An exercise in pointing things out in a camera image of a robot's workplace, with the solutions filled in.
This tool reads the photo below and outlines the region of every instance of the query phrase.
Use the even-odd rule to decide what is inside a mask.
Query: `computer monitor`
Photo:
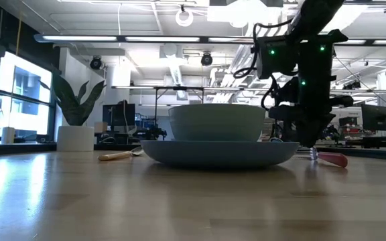
[[[386,107],[362,104],[361,112],[364,130],[386,131]]]
[[[109,126],[135,126],[135,104],[108,104],[103,106],[102,120]]]
[[[358,125],[356,117],[344,117],[339,119],[339,126],[345,127],[346,125]]]

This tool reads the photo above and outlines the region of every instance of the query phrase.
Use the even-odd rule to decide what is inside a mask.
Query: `potted plant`
[[[86,94],[87,84],[84,83],[78,95],[75,96],[71,85],[59,75],[53,78],[53,91],[56,102],[62,109],[69,126],[60,126],[58,129],[58,151],[93,151],[94,128],[84,127],[83,124],[91,114],[94,103],[98,100],[104,85],[104,80],[95,85],[88,98],[81,103]]]

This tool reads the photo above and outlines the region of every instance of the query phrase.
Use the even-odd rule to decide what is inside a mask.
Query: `table surface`
[[[386,160],[199,171],[102,153],[0,156],[0,240],[386,240]]]

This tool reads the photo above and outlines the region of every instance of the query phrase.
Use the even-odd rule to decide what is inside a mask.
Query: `white bowl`
[[[169,109],[177,141],[257,141],[266,111],[241,104],[189,104]]]

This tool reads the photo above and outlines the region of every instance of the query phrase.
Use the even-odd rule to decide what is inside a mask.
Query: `plate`
[[[142,141],[152,159],[179,167],[253,168],[287,161],[299,143],[237,141]]]

